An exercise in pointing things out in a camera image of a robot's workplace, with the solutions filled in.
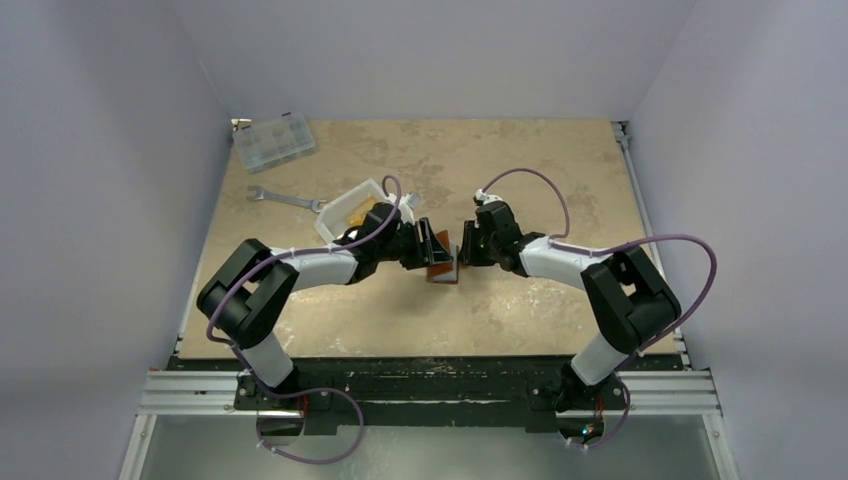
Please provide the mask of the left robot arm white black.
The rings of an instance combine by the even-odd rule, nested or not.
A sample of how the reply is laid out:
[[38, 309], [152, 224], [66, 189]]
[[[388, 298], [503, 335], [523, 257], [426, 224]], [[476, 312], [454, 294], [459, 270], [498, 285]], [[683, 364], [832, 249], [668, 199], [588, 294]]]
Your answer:
[[406, 221], [394, 205], [380, 202], [326, 247], [275, 252], [257, 239], [243, 241], [201, 288], [196, 307], [260, 382], [260, 397], [284, 409], [300, 388], [298, 368], [274, 334], [289, 297], [318, 286], [357, 284], [382, 262], [407, 270], [452, 267], [454, 252], [428, 219]]

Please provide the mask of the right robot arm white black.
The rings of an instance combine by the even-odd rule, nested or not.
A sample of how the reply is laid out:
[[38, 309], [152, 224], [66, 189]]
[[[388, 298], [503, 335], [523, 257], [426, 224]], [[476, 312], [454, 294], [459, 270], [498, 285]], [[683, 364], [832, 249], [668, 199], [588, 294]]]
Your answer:
[[464, 224], [459, 262], [493, 266], [524, 278], [555, 281], [583, 291], [597, 335], [561, 369], [551, 401], [559, 412], [586, 408], [617, 368], [682, 315], [680, 303], [639, 246], [611, 253], [555, 243], [521, 231], [503, 200], [478, 200]]

